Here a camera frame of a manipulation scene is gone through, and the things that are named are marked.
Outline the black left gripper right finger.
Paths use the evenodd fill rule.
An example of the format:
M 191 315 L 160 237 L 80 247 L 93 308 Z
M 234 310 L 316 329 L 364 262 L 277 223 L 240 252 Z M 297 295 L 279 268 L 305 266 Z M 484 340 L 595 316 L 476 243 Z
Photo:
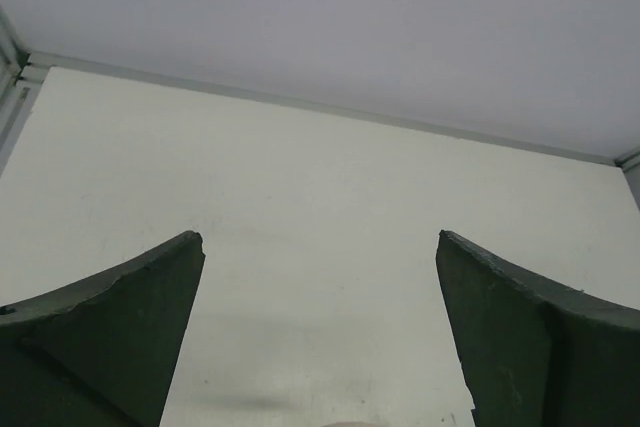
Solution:
M 639 312 L 442 231 L 436 268 L 477 426 L 636 426 Z

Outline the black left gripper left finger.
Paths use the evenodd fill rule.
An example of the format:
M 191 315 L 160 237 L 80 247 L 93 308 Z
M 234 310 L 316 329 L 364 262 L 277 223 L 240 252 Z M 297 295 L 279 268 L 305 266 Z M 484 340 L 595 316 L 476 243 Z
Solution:
M 205 262 L 185 231 L 1 309 L 4 426 L 160 424 Z

